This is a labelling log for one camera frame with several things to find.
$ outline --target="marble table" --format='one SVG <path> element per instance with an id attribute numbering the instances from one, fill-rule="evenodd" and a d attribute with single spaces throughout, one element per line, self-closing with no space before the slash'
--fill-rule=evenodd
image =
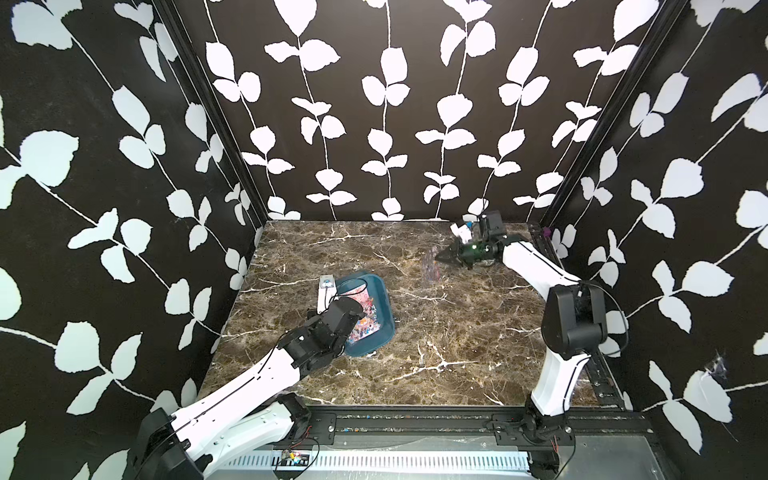
<path id="1" fill-rule="evenodd" d="M 522 223 L 510 233 L 528 236 Z M 545 355 L 543 299 L 501 264 L 474 270 L 422 258 L 452 241 L 436 222 L 269 222 L 200 390 L 202 398 L 250 368 L 317 303 L 321 274 L 357 270 L 385 281 L 396 333 L 374 354 L 342 356 L 293 391 L 308 404 L 521 405 Z M 573 404 L 597 405 L 582 374 Z"/>

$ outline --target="black wallpaper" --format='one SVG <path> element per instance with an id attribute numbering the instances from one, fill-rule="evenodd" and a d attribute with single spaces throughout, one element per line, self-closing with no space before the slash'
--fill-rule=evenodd
<path id="1" fill-rule="evenodd" d="M 529 215 L 535 220 L 543 213 L 659 4 L 656 0 L 176 3 L 272 218 L 453 220 L 478 214 L 487 204 L 509 221 L 523 221 Z M 469 37 L 463 41 L 465 18 Z M 294 19 L 292 30 L 289 24 Z M 297 32 L 301 45 L 313 41 L 302 62 L 288 56 L 296 53 Z M 441 59 L 441 43 L 456 45 L 445 58 L 447 65 Z M 529 64 L 524 58 L 533 45 L 538 62 Z M 391 71 L 382 72 L 382 53 L 388 48 L 402 49 L 407 74 L 398 70 L 396 61 Z M 528 50 L 519 55 L 508 76 L 520 48 Z M 581 67 L 574 59 L 577 51 Z M 603 68 L 608 52 L 615 55 Z M 368 94 L 364 78 L 370 82 Z M 526 90 L 517 102 L 519 86 L 513 84 L 520 81 Z M 242 96 L 235 82 L 240 82 Z M 384 106 L 382 83 L 395 85 Z M 500 98 L 502 85 L 506 104 Z M 460 140 L 469 133 L 474 142 L 446 148 L 442 156 L 440 140 L 423 144 L 416 134 L 445 133 L 438 105 L 451 95 L 464 96 L 452 106 L 446 104 L 460 118 L 451 125 L 452 141 L 462 145 L 469 140 Z M 292 98 L 303 99 L 310 107 L 313 101 L 327 106 L 319 107 L 315 117 Z M 461 118 L 456 112 L 467 108 L 467 99 L 471 109 Z M 593 108 L 582 111 L 587 99 Z M 579 104 L 570 104 L 573 110 L 569 110 L 568 102 Z M 575 111 L 581 116 L 578 126 L 584 128 L 571 141 L 578 120 Z M 303 128 L 314 127 L 316 119 L 323 122 L 323 115 L 333 118 L 329 137 L 323 142 L 315 132 L 309 144 Z M 276 137 L 268 152 L 260 151 L 250 138 L 252 131 L 265 132 L 265 127 Z M 552 147 L 558 128 L 563 129 L 560 141 Z M 370 140 L 372 130 L 381 132 L 374 133 L 378 140 Z M 495 168 L 500 160 L 498 142 L 510 131 L 515 134 L 506 138 L 502 161 L 514 163 Z M 404 165 L 402 155 L 407 155 Z M 290 165 L 263 166 L 272 159 Z M 321 174 L 326 175 L 323 185 L 316 177 L 322 170 L 333 170 Z M 336 203 L 333 211 L 326 199 L 330 192 L 345 192 L 331 199 Z"/>
<path id="2" fill-rule="evenodd" d="M 581 173 L 554 243 L 629 317 L 612 369 L 684 478 L 764 478 L 768 2 L 691 4 Z M 600 179 L 604 206 L 587 200 Z M 614 317 L 606 353 L 623 331 Z"/>
<path id="3" fill-rule="evenodd" d="M 194 400 L 259 221 L 152 7 L 46 3 L 0 5 L 0 478 L 114 480 Z"/>

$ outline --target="cable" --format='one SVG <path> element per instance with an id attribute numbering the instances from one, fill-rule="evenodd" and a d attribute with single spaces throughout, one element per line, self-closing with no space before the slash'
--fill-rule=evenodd
<path id="1" fill-rule="evenodd" d="M 605 288 L 603 288 L 601 285 L 598 285 L 597 283 L 588 283 L 588 285 L 596 286 L 600 290 L 603 290 L 605 292 L 605 294 L 608 295 L 611 298 L 611 300 L 613 300 L 614 305 L 616 305 L 616 308 L 618 309 L 619 313 L 621 314 L 622 321 L 624 321 L 624 338 L 626 339 L 624 341 L 624 346 L 619 347 L 619 349 L 616 350 L 615 352 L 604 353 L 604 355 L 612 356 L 612 355 L 616 355 L 617 353 L 622 353 L 624 351 L 624 349 L 626 349 L 627 346 L 629 345 L 629 320 L 627 320 L 627 317 L 624 316 L 624 311 L 619 306 L 619 302 L 614 298 L 613 295 L 611 295 L 610 292 L 608 292 Z"/>
<path id="2" fill-rule="evenodd" d="M 578 371 L 578 367 L 579 367 L 580 364 L 582 364 L 584 362 L 587 362 L 590 358 L 592 358 L 592 356 L 588 356 L 585 359 L 579 360 L 579 362 L 576 364 L 576 368 L 574 368 L 574 371 L 571 372 L 571 379 L 568 380 L 568 388 L 565 390 L 565 395 L 563 395 L 563 417 L 565 417 L 565 401 L 568 400 L 568 397 L 569 397 L 568 392 L 571 391 L 571 384 L 574 381 L 574 377 L 576 376 L 576 372 Z M 576 456 L 576 445 L 577 444 L 578 444 L 578 442 L 576 442 L 576 434 L 574 433 L 574 451 L 573 451 L 573 453 L 571 453 L 571 456 L 568 457 L 568 460 L 566 460 L 565 463 L 563 464 L 563 468 L 560 469 L 558 474 L 555 475 L 552 480 L 557 480 L 558 477 L 560 477 L 560 474 L 563 472 L 563 470 L 565 470 L 565 467 L 567 467 L 568 464 L 571 463 L 571 460 L 574 459 L 574 457 Z"/>

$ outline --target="leaf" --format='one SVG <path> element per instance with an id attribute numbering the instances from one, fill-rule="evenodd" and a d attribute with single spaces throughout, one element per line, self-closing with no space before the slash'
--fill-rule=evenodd
<path id="1" fill-rule="evenodd" d="M 187 107 L 187 113 L 184 114 L 184 123 L 187 124 L 187 128 L 190 129 L 195 137 L 200 138 L 202 141 L 208 140 L 208 122 L 203 105 L 191 103 Z"/>
<path id="2" fill-rule="evenodd" d="M 386 88 L 386 100 L 390 105 L 397 107 L 406 99 L 411 88 L 406 84 L 394 84 Z"/>
<path id="3" fill-rule="evenodd" d="M 114 4 L 114 10 L 121 17 L 129 18 L 138 23 L 142 27 L 149 30 L 154 20 L 154 12 L 152 11 L 152 5 L 148 3 L 140 3 L 135 8 L 133 5 L 127 3 Z"/>
<path id="4" fill-rule="evenodd" d="M 659 311 L 672 320 L 684 332 L 690 333 L 690 310 L 683 300 L 675 296 L 665 296 L 659 300 Z"/>
<path id="5" fill-rule="evenodd" d="M 608 53 L 600 47 L 582 48 L 574 52 L 574 60 L 579 68 L 589 65 L 593 61 L 604 61 L 606 58 L 608 58 Z"/>
<path id="6" fill-rule="evenodd" d="M 761 93 L 762 88 L 760 88 L 760 80 L 757 78 L 757 75 L 754 73 L 744 75 L 742 78 L 736 80 L 736 82 L 728 87 L 728 89 L 720 96 L 717 105 L 712 109 L 711 121 L 717 120 L 720 115 L 738 104 L 750 100 L 751 98 L 759 97 Z"/>
<path id="7" fill-rule="evenodd" d="M 62 131 L 36 131 L 22 141 L 19 147 L 19 160 L 24 173 L 44 185 L 57 187 L 67 177 L 78 146 L 77 137 Z M 20 171 L 9 170 L 8 179 L 20 173 Z"/>
<path id="8" fill-rule="evenodd" d="M 235 65 L 230 49 L 225 44 L 206 41 L 205 58 L 211 73 L 217 77 L 235 81 Z"/>
<path id="9" fill-rule="evenodd" d="M 162 81 L 165 81 L 163 69 L 160 67 L 160 55 L 157 53 L 157 42 L 149 37 L 140 37 L 139 45 L 141 46 L 142 53 L 144 53 L 144 59 L 147 60 L 147 64 L 154 74 Z"/>
<path id="10" fill-rule="evenodd" d="M 614 40 L 626 37 L 653 18 L 658 0 L 622 0 L 614 13 Z"/>
<path id="11" fill-rule="evenodd" d="M 440 198 L 443 200 L 451 200 L 458 197 L 458 187 L 454 184 L 447 184 L 440 189 Z"/>
<path id="12" fill-rule="evenodd" d="M 600 268 L 600 278 L 610 286 L 616 285 L 619 280 L 619 266 L 616 262 L 606 262 Z"/>
<path id="13" fill-rule="evenodd" d="M 264 45 L 264 51 L 278 63 L 283 63 L 287 58 L 299 54 L 299 49 L 286 41 Z"/>
<path id="14" fill-rule="evenodd" d="M 392 135 L 372 128 L 368 133 L 368 145 L 382 157 L 386 157 L 392 148 Z"/>
<path id="15" fill-rule="evenodd" d="M 344 190 L 337 190 L 330 195 L 331 205 L 335 206 L 348 204 L 349 202 L 353 202 L 355 200 L 357 200 L 357 197 L 352 195 L 350 192 L 345 192 Z"/>
<path id="16" fill-rule="evenodd" d="M 768 355 L 768 332 L 765 332 L 763 338 L 755 342 L 755 345 L 752 347 L 752 353 L 755 355 Z"/>
<path id="17" fill-rule="evenodd" d="M 275 6 L 290 31 L 300 37 L 317 12 L 315 0 L 275 0 Z"/>
<path id="18" fill-rule="evenodd" d="M 498 96 L 507 107 L 516 104 L 522 92 L 523 87 L 515 83 L 503 84 L 498 88 Z"/>
<path id="19" fill-rule="evenodd" d="M 493 25 L 485 20 L 475 23 L 467 37 L 467 55 L 480 57 L 495 49 L 496 31 L 493 29 Z"/>
<path id="20" fill-rule="evenodd" d="M 581 194 L 585 200 L 590 200 L 594 196 L 594 180 L 591 177 L 582 177 L 580 182 Z"/>
<path id="21" fill-rule="evenodd" d="M 543 194 L 545 191 L 558 186 L 563 181 L 563 176 L 558 172 L 549 172 L 536 178 L 536 191 Z"/>
<path id="22" fill-rule="evenodd" d="M 386 165 L 384 165 L 382 161 L 378 161 L 378 160 L 367 161 L 360 168 L 360 170 L 364 172 L 368 172 L 370 174 L 374 174 L 377 177 L 383 177 L 384 175 L 386 175 L 386 172 L 387 172 Z"/>
<path id="23" fill-rule="evenodd" d="M 646 207 L 650 207 L 654 202 L 654 199 L 650 196 L 650 188 L 643 185 L 643 182 L 639 180 L 632 180 L 630 196 L 637 201 L 643 202 Z"/>
<path id="24" fill-rule="evenodd" d="M 366 94 L 366 98 L 368 98 L 371 104 L 378 107 L 384 103 L 386 88 L 378 78 L 371 75 L 364 77 L 362 80 L 362 92 Z"/>
<path id="25" fill-rule="evenodd" d="M 448 66 L 451 61 L 451 54 L 466 36 L 467 32 L 464 31 L 464 28 L 457 25 L 450 24 L 445 28 L 442 33 L 442 40 L 440 40 L 440 60 L 442 60 L 443 65 Z"/>
<path id="26" fill-rule="evenodd" d="M 507 67 L 507 80 L 523 85 L 538 62 L 538 50 L 520 47 Z"/>
<path id="27" fill-rule="evenodd" d="M 624 317 L 621 316 L 621 312 L 618 310 L 611 310 L 605 313 L 605 324 L 608 328 L 608 333 L 624 334 L 627 332 L 627 325 L 624 323 Z"/>
<path id="28" fill-rule="evenodd" d="M 194 205 L 192 199 L 186 190 L 176 190 L 165 197 L 168 202 L 168 209 L 173 215 L 179 218 L 194 218 Z"/>
<path id="29" fill-rule="evenodd" d="M 680 72 L 673 73 L 669 78 L 661 85 L 659 95 L 654 102 L 653 111 L 657 111 L 662 114 L 670 113 L 683 97 L 685 86 L 688 83 L 688 77 Z"/>
<path id="30" fill-rule="evenodd" d="M 393 197 L 387 197 L 382 200 L 382 208 L 387 213 L 387 215 L 397 214 L 401 210 L 400 202 L 398 202 L 397 199 Z"/>
<path id="31" fill-rule="evenodd" d="M 670 270 L 666 261 L 662 260 L 657 263 L 651 276 L 659 284 L 659 288 L 661 288 L 661 292 L 664 295 L 669 296 L 672 294 L 672 290 L 674 290 L 674 276 L 672 276 L 672 270 Z"/>
<path id="32" fill-rule="evenodd" d="M 315 173 L 315 178 L 320 183 L 320 185 L 323 185 L 323 188 L 331 191 L 341 183 L 341 180 L 344 179 L 344 176 L 332 168 L 326 168 Z"/>
<path id="33" fill-rule="evenodd" d="M 667 402 L 661 407 L 669 423 L 688 442 L 694 452 L 701 453 L 701 427 L 690 410 L 679 402 Z"/>
<path id="34" fill-rule="evenodd" d="M 323 122 L 320 125 L 320 132 L 325 138 L 338 138 L 344 135 L 346 130 L 344 130 L 344 125 L 342 125 L 338 118 L 326 115 L 323 117 Z"/>
<path id="35" fill-rule="evenodd" d="M 408 62 L 402 48 L 385 48 L 381 57 L 382 71 L 387 85 L 403 81 L 408 76 Z"/>
<path id="36" fill-rule="evenodd" d="M 115 480 L 123 478 L 125 467 L 128 460 L 128 450 L 120 450 L 109 455 L 101 465 L 96 468 L 96 472 L 91 480 Z"/>
<path id="37" fill-rule="evenodd" d="M 18 444 L 27 433 L 27 422 L 22 422 L 0 433 L 0 478 L 8 480 L 13 473 L 14 459 L 18 453 Z"/>
<path id="38" fill-rule="evenodd" d="M 312 115 L 315 115 L 316 117 L 327 114 L 328 110 L 331 109 L 331 104 L 327 104 L 324 101 L 316 101 L 315 103 L 312 103 L 309 100 L 306 100 L 305 98 L 298 98 L 298 97 L 293 97 L 290 100 L 295 105 L 303 108 L 304 110 L 308 111 Z"/>
<path id="39" fill-rule="evenodd" d="M 319 126 L 320 124 L 314 118 L 303 117 L 301 119 L 301 135 L 306 143 L 312 144 L 313 137 Z"/>
<path id="40" fill-rule="evenodd" d="M 539 196 L 539 198 L 536 199 L 533 203 L 533 208 L 544 208 L 549 207 L 552 204 L 552 201 L 554 200 L 554 194 L 545 194 Z"/>
<path id="41" fill-rule="evenodd" d="M 759 98 L 744 115 L 744 126 L 761 133 L 768 131 L 768 95 Z"/>
<path id="42" fill-rule="evenodd" d="M 395 155 L 384 162 L 387 168 L 403 168 L 408 163 L 408 155 Z"/>
<path id="43" fill-rule="evenodd" d="M 485 198 L 475 198 L 467 207 L 467 211 L 473 215 L 479 215 L 486 208 L 488 208 L 488 201 Z"/>
<path id="44" fill-rule="evenodd" d="M 165 296 L 165 313 L 170 315 L 182 315 L 184 313 L 189 313 L 189 311 L 190 284 L 187 282 L 187 279 L 182 278 L 168 289 L 168 294 Z"/>
<path id="45" fill-rule="evenodd" d="M 523 88 L 520 104 L 524 107 L 532 105 L 544 94 L 544 90 L 547 89 L 548 85 L 549 78 L 546 77 L 536 77 L 529 81 L 525 88 Z"/>
<path id="46" fill-rule="evenodd" d="M 683 398 L 709 415 L 712 420 L 723 423 L 730 423 L 733 420 L 730 397 L 708 372 L 697 370 L 690 376 L 683 391 Z"/>
<path id="47" fill-rule="evenodd" d="M 123 120 L 139 134 L 144 135 L 149 125 L 149 112 L 141 100 L 122 86 L 112 94 L 112 103 Z"/>
<path id="48" fill-rule="evenodd" d="M 449 95 L 437 102 L 437 112 L 446 128 L 456 125 L 471 109 L 472 101 L 464 94 Z"/>
<path id="49" fill-rule="evenodd" d="M 650 111 L 650 95 L 643 92 L 637 96 L 632 105 L 632 112 L 629 114 L 629 126 L 636 128 L 648 115 Z"/>
<path id="50" fill-rule="evenodd" d="M 507 154 L 520 148 L 525 141 L 525 129 L 514 130 L 509 133 L 503 134 L 498 139 L 498 156 L 503 159 Z"/>
<path id="51" fill-rule="evenodd" d="M 261 96 L 261 80 L 259 75 L 252 71 L 244 71 L 237 81 L 237 87 L 243 94 L 246 101 L 254 102 Z"/>
<path id="52" fill-rule="evenodd" d="M 592 133 L 592 129 L 596 124 L 598 124 L 598 121 L 593 118 L 590 118 L 589 120 L 585 121 L 574 132 L 573 141 L 575 142 L 586 141 L 589 138 L 589 135 Z"/>
<path id="53" fill-rule="evenodd" d="M 714 263 L 699 261 L 688 267 L 683 290 L 701 296 L 720 296 L 728 291 L 733 277 Z"/>
<path id="54" fill-rule="evenodd" d="M 430 201 L 432 201 L 432 197 L 435 196 L 440 191 L 440 187 L 436 187 L 435 185 L 427 185 L 427 188 L 424 189 L 424 203 L 428 204 Z"/>
<path id="55" fill-rule="evenodd" d="M 442 140 L 445 135 L 441 131 L 437 130 L 424 130 L 417 131 L 416 138 L 419 139 L 424 145 L 431 144 L 433 141 Z"/>
<path id="56" fill-rule="evenodd" d="M 604 207 L 608 202 L 611 201 L 611 198 L 613 198 L 614 195 L 604 187 L 600 187 L 594 191 L 594 197 L 598 199 L 600 206 Z"/>
<path id="57" fill-rule="evenodd" d="M 154 36 L 157 39 L 157 46 L 160 47 L 160 51 L 163 52 L 163 56 L 168 61 L 174 61 L 179 56 L 179 52 L 176 50 L 176 46 L 170 39 L 168 30 L 160 22 L 154 24 Z"/>
<path id="58" fill-rule="evenodd" d="M 118 380 L 125 380 L 134 371 L 136 366 L 136 352 L 141 344 L 141 334 L 132 336 L 120 344 L 114 351 L 110 370 Z"/>
<path id="59" fill-rule="evenodd" d="M 585 118 L 593 117 L 596 114 L 598 114 L 600 110 L 602 110 L 602 108 L 595 105 L 590 105 L 588 107 L 585 107 L 584 105 L 580 104 L 577 101 L 566 102 L 565 107 L 568 110 L 572 111 L 574 115 L 576 115 L 576 118 L 579 120 L 584 120 Z"/>
<path id="60" fill-rule="evenodd" d="M 768 197 L 762 192 L 745 190 L 739 199 L 736 223 L 744 228 L 768 225 Z"/>
<path id="61" fill-rule="evenodd" d="M 13 6 L 11 29 L 18 43 L 45 45 L 66 50 L 72 46 L 72 35 L 48 10 L 33 2 L 21 2 Z"/>
<path id="62" fill-rule="evenodd" d="M 85 228 L 72 237 L 67 247 L 75 250 L 100 240 L 110 240 L 118 228 L 118 209 L 113 208 L 99 217 L 95 227 Z"/>
<path id="63" fill-rule="evenodd" d="M 163 390 L 160 395 L 154 401 L 150 412 L 154 412 L 157 409 L 163 409 L 167 415 L 176 412 L 179 409 L 179 405 L 176 403 L 174 394 L 170 390 Z"/>
<path id="64" fill-rule="evenodd" d="M 98 332 L 88 322 L 67 322 L 58 337 L 53 363 L 66 373 L 86 372 L 101 363 L 98 358 Z"/>
<path id="65" fill-rule="evenodd" d="M 661 198 L 687 198 L 701 192 L 701 166 L 685 158 L 672 160 L 661 182 Z"/>
<path id="66" fill-rule="evenodd" d="M 299 49 L 301 66 L 307 71 L 318 71 L 338 62 L 340 58 L 336 50 L 322 40 L 307 40 Z"/>
<path id="67" fill-rule="evenodd" d="M 266 207 L 273 212 L 284 214 L 286 211 L 286 201 L 280 197 L 270 197 L 269 200 L 266 201 Z"/>
<path id="68" fill-rule="evenodd" d="M 600 159 L 600 181 L 604 182 L 611 178 L 618 167 L 618 157 L 613 147 L 607 149 Z"/>
<path id="69" fill-rule="evenodd" d="M 620 71 L 627 70 L 627 67 L 632 63 L 632 59 L 636 53 L 637 45 L 620 46 L 616 50 L 613 50 L 605 59 L 603 66 L 600 68 L 600 73 L 605 76 L 610 76 L 617 74 Z"/>
<path id="70" fill-rule="evenodd" d="M 448 132 L 445 139 L 442 141 L 442 146 L 446 150 L 455 150 L 459 147 L 474 143 L 475 135 L 463 128 L 456 128 L 455 130 Z"/>
<path id="71" fill-rule="evenodd" d="M 112 375 L 109 373 L 92 378 L 69 404 L 67 413 L 84 415 L 93 412 L 110 383 L 112 383 Z"/>
<path id="72" fill-rule="evenodd" d="M 664 118 L 659 114 L 648 114 L 640 126 L 640 136 L 650 137 L 662 128 L 664 128 Z"/>
<path id="73" fill-rule="evenodd" d="M 560 141 L 565 138 L 566 135 L 576 130 L 576 124 L 570 120 L 566 120 L 558 126 L 558 129 L 552 134 L 552 148 L 557 147 Z"/>
<path id="74" fill-rule="evenodd" d="M 650 205 L 642 215 L 646 227 L 661 233 L 666 238 L 674 238 L 674 215 L 667 205 Z"/>
<path id="75" fill-rule="evenodd" d="M 187 407 L 192 405 L 197 400 L 197 385 L 194 384 L 194 380 L 187 379 L 184 382 L 184 386 L 181 387 L 181 406 Z"/>
<path id="76" fill-rule="evenodd" d="M 122 245 L 115 245 L 101 252 L 101 265 L 115 280 L 120 280 L 122 283 L 133 283 L 136 280 L 125 263 Z"/>
<path id="77" fill-rule="evenodd" d="M 208 239 L 208 229 L 202 225 L 195 225 L 190 231 L 189 248 L 194 252 L 196 248 L 205 243 Z"/>
<path id="78" fill-rule="evenodd" d="M 592 263 L 595 263 L 595 262 L 605 262 L 606 260 L 607 260 L 607 257 L 605 256 L 605 248 L 598 247 L 592 250 L 592 253 L 589 254 L 587 265 L 591 265 Z"/>
<path id="79" fill-rule="evenodd" d="M 520 165 L 517 162 L 506 161 L 501 162 L 498 167 L 493 170 L 494 177 L 504 177 L 509 174 L 516 174 L 520 171 Z"/>

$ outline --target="black cable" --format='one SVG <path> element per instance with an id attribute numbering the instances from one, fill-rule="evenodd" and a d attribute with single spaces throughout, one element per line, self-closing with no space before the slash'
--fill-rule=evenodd
<path id="1" fill-rule="evenodd" d="M 605 288 L 603 288 L 602 286 L 598 285 L 597 283 L 589 283 L 589 285 L 596 286 L 600 290 L 603 290 L 605 292 L 605 294 L 608 295 L 611 298 L 611 300 L 613 300 L 614 305 L 616 305 L 616 308 L 618 309 L 619 313 L 621 314 L 621 319 L 624 321 L 624 338 L 626 339 L 624 341 L 624 345 L 619 347 L 619 349 L 616 350 L 615 352 L 604 353 L 604 355 L 612 356 L 612 355 L 616 355 L 617 353 L 622 353 L 624 351 L 624 349 L 626 349 L 627 346 L 629 346 L 629 320 L 627 320 L 627 317 L 624 316 L 624 311 L 619 306 L 619 302 L 614 298 L 613 295 L 611 295 L 610 292 L 608 292 Z"/>

